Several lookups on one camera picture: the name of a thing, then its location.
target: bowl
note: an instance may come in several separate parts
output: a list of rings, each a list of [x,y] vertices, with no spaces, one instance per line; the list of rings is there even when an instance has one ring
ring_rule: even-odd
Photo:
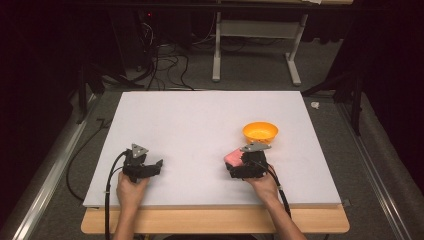
[[[243,128],[243,134],[248,144],[252,142],[270,144],[277,133],[278,128],[268,122],[252,122]]]

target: white board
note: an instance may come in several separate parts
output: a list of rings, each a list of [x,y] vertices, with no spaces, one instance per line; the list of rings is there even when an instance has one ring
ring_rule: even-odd
[[[230,177],[223,160],[246,145],[242,129],[255,121],[279,128],[265,155],[292,206],[340,203],[299,92],[190,91],[123,93],[84,206],[104,206],[110,168],[132,143],[149,150],[147,165],[164,160],[161,174],[149,182],[143,206],[260,204],[248,183]],[[111,206],[119,205],[117,175]]]

